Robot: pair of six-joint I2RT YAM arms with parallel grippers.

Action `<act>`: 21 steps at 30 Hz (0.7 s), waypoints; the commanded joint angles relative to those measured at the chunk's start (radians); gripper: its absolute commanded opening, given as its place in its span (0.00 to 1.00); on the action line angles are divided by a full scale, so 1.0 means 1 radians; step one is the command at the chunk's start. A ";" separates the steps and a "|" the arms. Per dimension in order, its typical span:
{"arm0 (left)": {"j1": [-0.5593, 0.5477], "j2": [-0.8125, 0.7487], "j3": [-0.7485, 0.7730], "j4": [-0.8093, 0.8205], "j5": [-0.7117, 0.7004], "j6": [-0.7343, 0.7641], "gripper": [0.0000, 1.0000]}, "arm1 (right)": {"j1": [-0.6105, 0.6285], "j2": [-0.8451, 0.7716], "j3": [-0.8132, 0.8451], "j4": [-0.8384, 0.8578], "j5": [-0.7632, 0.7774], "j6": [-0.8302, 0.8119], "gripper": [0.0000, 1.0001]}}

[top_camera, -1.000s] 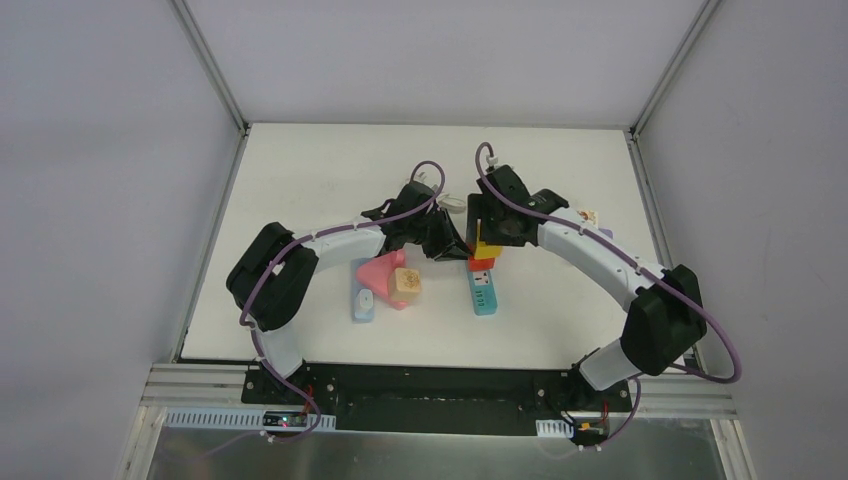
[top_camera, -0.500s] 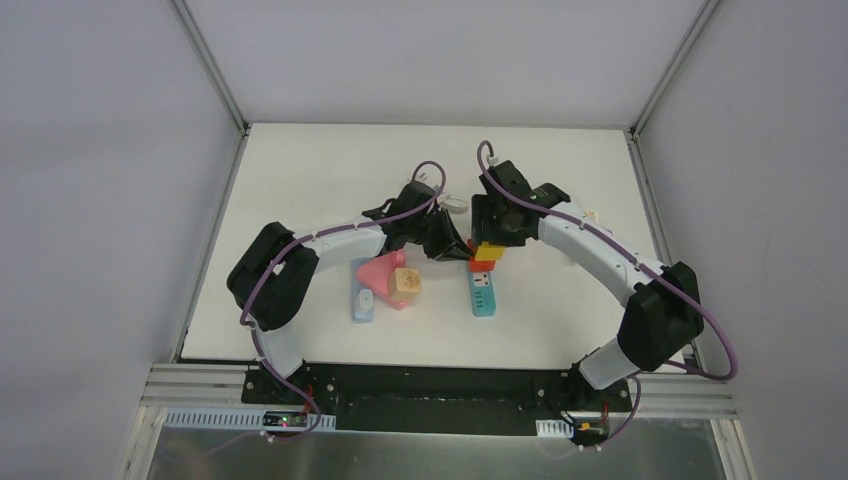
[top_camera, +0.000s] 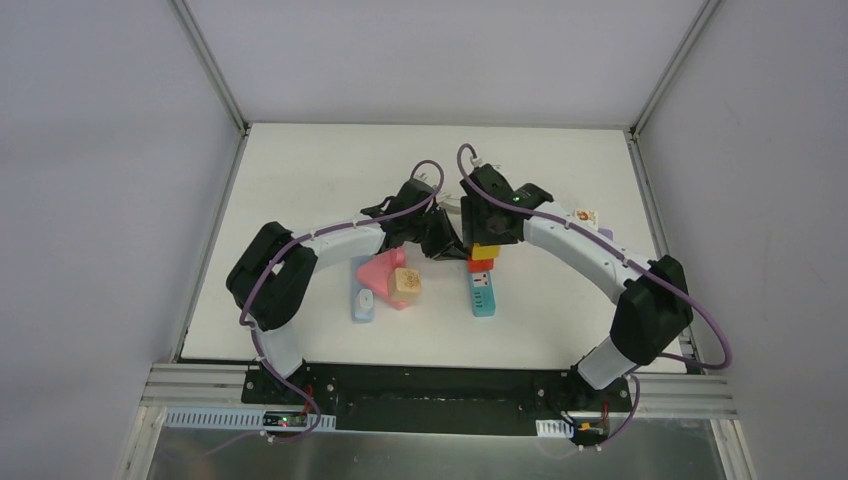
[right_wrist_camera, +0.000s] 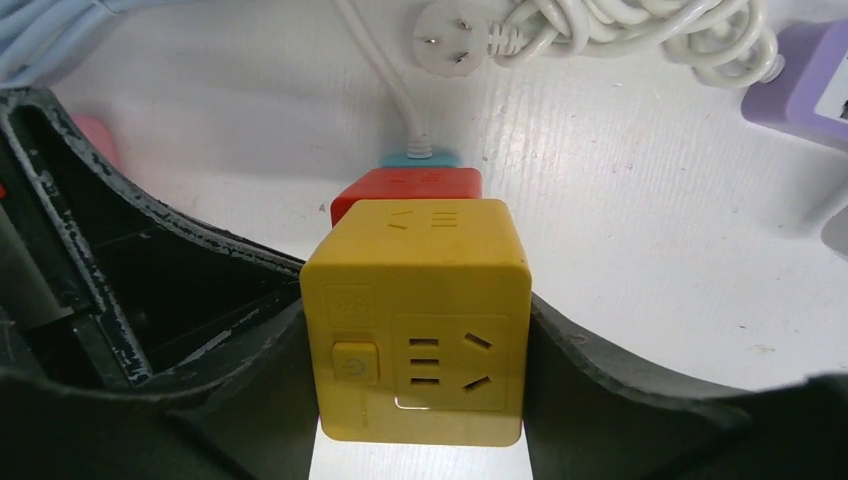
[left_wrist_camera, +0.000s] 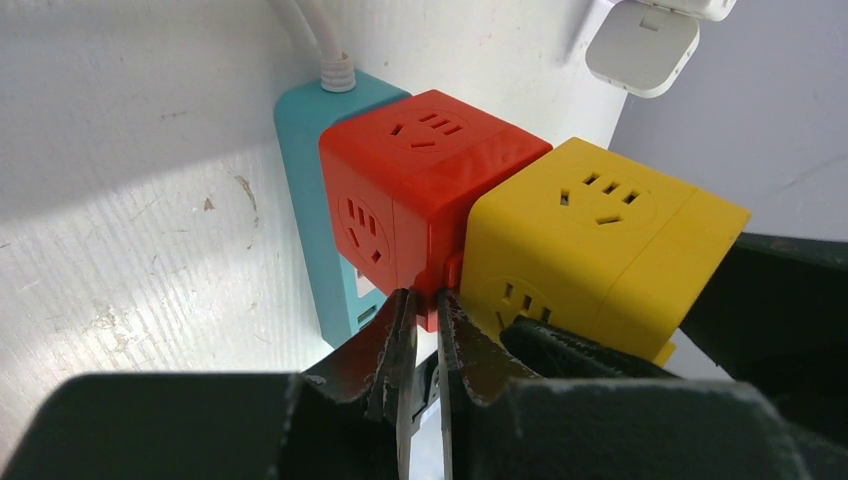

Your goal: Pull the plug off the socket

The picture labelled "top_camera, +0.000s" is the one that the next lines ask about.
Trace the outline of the yellow cube plug adapter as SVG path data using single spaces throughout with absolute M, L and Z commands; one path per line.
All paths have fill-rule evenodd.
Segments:
M 472 261 L 487 261 L 493 260 L 500 255 L 500 245 L 481 245 L 474 243 L 471 250 Z

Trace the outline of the red cube plug adapter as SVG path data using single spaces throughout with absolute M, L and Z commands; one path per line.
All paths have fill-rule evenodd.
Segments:
M 488 272 L 488 271 L 491 271 L 491 270 L 494 269 L 495 259 L 494 258 L 478 259 L 478 260 L 468 259 L 466 265 L 467 265 L 467 271 L 469 273 L 472 273 L 472 274 Z

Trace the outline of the teal power strip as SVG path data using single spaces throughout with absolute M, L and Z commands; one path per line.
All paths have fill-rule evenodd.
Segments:
M 493 317 L 496 301 L 490 271 L 472 272 L 468 275 L 472 314 L 477 318 Z

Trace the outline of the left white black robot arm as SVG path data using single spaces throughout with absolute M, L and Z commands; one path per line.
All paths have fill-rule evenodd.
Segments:
M 301 307 L 314 273 L 355 257 L 375 256 L 407 243 L 431 260 L 464 260 L 469 252 L 436 202 L 438 188 L 409 179 L 382 203 L 351 219 L 295 234 L 278 222 L 261 227 L 226 278 L 249 328 L 262 366 L 270 373 L 266 389 L 281 404 L 297 402 L 305 378 L 304 361 L 289 322 Z

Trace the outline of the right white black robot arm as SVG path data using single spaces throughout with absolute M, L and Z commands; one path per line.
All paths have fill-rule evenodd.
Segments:
M 460 182 L 467 245 L 526 242 L 561 260 L 599 288 L 616 309 L 608 336 L 574 367 L 569 400 L 583 410 L 607 397 L 608 386 L 652 363 L 688 327 L 692 308 L 682 265 L 634 253 L 579 221 L 532 183 L 514 189 L 492 165 L 476 167 Z

